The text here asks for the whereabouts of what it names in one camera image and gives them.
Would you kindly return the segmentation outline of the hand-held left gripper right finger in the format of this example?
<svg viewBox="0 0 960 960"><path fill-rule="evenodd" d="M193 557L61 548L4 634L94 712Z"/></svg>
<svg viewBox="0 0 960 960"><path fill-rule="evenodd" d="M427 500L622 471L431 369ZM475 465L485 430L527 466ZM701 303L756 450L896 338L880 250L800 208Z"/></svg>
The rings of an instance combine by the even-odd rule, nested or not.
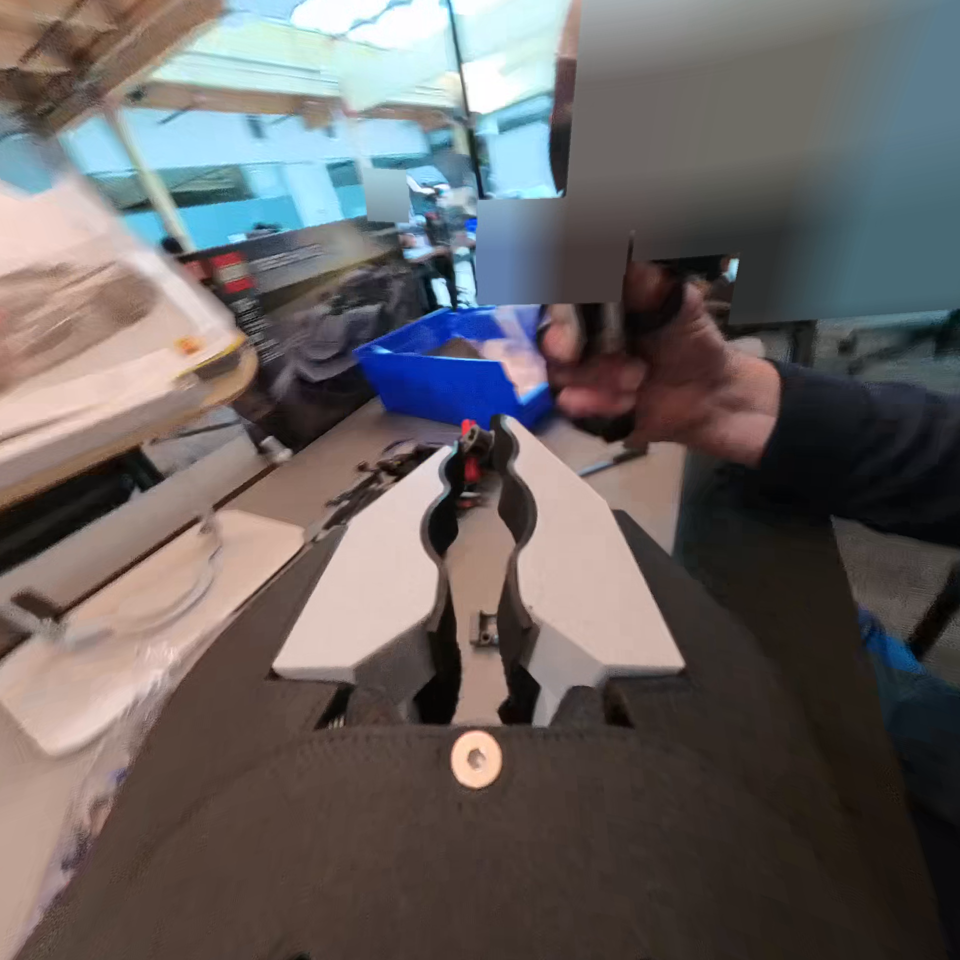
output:
<svg viewBox="0 0 960 960"><path fill-rule="evenodd" d="M575 688L674 677L686 662L614 511L516 418L491 420L513 539L496 613L505 725L547 726Z"/></svg>

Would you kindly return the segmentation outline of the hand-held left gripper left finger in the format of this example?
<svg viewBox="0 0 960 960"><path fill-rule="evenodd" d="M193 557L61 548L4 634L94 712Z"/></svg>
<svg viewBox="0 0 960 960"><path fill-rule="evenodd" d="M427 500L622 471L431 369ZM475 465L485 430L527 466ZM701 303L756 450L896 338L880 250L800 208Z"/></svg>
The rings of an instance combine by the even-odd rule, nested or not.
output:
<svg viewBox="0 0 960 960"><path fill-rule="evenodd" d="M462 657L446 557L461 492L462 452L446 445L354 516L272 672L377 691L421 723L450 724Z"/></svg>

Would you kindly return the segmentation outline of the large toy brick car model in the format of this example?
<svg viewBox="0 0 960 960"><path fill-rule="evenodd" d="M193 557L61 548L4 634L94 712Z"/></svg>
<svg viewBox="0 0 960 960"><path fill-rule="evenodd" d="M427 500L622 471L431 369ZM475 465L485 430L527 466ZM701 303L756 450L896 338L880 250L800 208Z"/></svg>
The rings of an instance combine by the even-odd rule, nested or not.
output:
<svg viewBox="0 0 960 960"><path fill-rule="evenodd" d="M327 501L330 512L320 529L327 531L349 523L444 446L436 441L402 438L384 447L376 461L359 462L359 479Z"/></svg>

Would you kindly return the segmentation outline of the grey brick beam assembly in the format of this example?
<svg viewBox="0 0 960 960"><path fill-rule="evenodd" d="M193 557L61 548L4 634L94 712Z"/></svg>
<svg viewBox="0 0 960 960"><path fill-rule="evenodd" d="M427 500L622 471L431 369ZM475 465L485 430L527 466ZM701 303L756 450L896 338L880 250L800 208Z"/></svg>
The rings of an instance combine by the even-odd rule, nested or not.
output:
<svg viewBox="0 0 960 960"><path fill-rule="evenodd" d="M457 497L457 510L463 514L485 505L486 477L492 469L495 434L476 420L464 418L458 450L462 454L462 489Z"/></svg>

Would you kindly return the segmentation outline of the person's right forearm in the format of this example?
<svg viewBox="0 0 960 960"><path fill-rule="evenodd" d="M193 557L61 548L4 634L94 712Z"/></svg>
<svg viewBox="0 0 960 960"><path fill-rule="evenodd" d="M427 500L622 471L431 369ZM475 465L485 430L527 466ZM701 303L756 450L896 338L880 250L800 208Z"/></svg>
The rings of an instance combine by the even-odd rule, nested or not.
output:
<svg viewBox="0 0 960 960"><path fill-rule="evenodd" d="M773 364L774 429L755 486L811 517L959 546L959 399Z"/></svg>

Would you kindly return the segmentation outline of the dark toy set box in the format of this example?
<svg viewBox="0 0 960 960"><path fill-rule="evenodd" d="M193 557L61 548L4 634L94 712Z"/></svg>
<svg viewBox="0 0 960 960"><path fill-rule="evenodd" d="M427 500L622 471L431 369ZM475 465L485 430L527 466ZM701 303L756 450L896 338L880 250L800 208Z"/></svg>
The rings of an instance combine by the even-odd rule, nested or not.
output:
<svg viewBox="0 0 960 960"><path fill-rule="evenodd" d="M355 351L427 313L424 282L390 223L330 222L177 260L255 350L258 372L234 410L294 452L376 395Z"/></svg>

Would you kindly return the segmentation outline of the person's right hand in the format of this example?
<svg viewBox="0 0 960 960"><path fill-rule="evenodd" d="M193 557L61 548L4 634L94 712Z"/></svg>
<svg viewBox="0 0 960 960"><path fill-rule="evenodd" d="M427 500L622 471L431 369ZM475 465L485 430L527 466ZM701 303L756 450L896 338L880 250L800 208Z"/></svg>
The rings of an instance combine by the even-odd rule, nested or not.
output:
<svg viewBox="0 0 960 960"><path fill-rule="evenodd" d="M538 337L558 413L595 437L630 426L627 447L674 443L756 467L781 411L781 377L724 340L695 285L683 295L675 318L641 339L638 356L583 359L572 306L548 306Z"/></svg>

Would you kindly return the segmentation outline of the grey rod brick piece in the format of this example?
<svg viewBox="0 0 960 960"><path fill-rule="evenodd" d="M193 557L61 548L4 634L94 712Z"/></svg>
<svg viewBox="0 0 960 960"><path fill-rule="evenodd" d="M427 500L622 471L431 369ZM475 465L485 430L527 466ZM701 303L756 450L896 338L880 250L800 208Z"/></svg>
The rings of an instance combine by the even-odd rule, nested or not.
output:
<svg viewBox="0 0 960 960"><path fill-rule="evenodd" d="M594 462L578 470L577 475L581 478L589 478L606 471L616 469L617 467L635 462L647 455L649 448L643 445L639 449L623 448L605 460Z"/></svg>

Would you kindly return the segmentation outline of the black perforated board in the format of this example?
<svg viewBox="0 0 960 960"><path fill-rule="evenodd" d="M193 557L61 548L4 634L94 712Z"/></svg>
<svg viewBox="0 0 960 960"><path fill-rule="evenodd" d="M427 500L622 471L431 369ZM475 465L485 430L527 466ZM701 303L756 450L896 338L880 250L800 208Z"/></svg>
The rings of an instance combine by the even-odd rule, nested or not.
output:
<svg viewBox="0 0 960 960"><path fill-rule="evenodd" d="M768 505L740 467L687 453L674 554L774 662L824 752L891 759L830 521Z"/></svg>

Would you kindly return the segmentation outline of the blue plastic bin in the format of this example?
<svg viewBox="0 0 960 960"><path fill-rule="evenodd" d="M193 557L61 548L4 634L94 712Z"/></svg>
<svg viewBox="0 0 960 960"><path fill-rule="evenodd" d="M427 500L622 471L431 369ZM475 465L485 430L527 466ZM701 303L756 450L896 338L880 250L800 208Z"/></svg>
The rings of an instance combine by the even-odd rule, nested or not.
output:
<svg viewBox="0 0 960 960"><path fill-rule="evenodd" d="M370 386L390 412L458 426L489 427L509 415L533 428L554 402L545 379L517 385L499 358L474 357L495 346L534 348L535 305L441 308L353 350Z"/></svg>

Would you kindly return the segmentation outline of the white book stand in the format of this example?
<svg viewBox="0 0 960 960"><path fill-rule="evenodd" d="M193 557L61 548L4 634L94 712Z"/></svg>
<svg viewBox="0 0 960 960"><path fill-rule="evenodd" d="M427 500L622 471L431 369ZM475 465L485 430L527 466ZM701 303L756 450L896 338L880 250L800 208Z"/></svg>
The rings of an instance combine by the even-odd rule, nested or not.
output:
<svg viewBox="0 0 960 960"><path fill-rule="evenodd" d="M170 683L303 545L227 507L289 456L242 428L2 575L2 716L59 758Z"/></svg>

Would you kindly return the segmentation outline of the black metal pole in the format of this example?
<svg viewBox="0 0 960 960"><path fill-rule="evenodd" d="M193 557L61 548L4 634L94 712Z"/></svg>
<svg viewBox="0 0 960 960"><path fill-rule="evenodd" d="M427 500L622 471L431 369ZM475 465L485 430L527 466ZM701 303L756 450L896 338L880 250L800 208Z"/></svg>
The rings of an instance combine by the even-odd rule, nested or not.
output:
<svg viewBox="0 0 960 960"><path fill-rule="evenodd" d="M447 18L449 21L449 31L450 38L453 46L453 54L455 66L457 69L457 74L459 78L459 83L461 87L461 99L462 99L462 115L463 115L463 127L466 137L466 145L468 156L470 158L470 163L472 171L474 174L474 180L476 185L476 193L479 201L486 199L486 190L484 184L484 176L482 171L482 165L479 158L476 132L474 126L474 114L471 109L468 84L465 74L465 62L462 55L462 48L460 43L460 36L458 31L457 17L454 9L454 4L452 1L443 2Z"/></svg>

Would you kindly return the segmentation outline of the person's leg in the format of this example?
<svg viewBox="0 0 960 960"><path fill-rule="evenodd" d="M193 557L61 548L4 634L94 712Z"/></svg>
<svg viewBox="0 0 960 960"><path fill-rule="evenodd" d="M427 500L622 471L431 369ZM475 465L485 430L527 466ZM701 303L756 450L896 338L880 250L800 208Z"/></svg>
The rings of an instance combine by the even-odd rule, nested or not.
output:
<svg viewBox="0 0 960 960"><path fill-rule="evenodd" d="M869 610L859 607L857 613L884 729L906 791L922 808L958 827L958 687L932 674Z"/></svg>

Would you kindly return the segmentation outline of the building manual in plastic sleeve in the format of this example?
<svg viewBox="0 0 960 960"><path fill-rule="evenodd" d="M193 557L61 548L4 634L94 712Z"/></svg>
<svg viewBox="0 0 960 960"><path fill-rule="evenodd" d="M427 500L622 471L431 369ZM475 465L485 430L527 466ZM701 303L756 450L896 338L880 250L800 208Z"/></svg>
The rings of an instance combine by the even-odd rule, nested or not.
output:
<svg viewBox="0 0 960 960"><path fill-rule="evenodd" d="M229 310L82 177L3 179L1 200L2 395L142 359L175 378L239 347Z"/></svg>

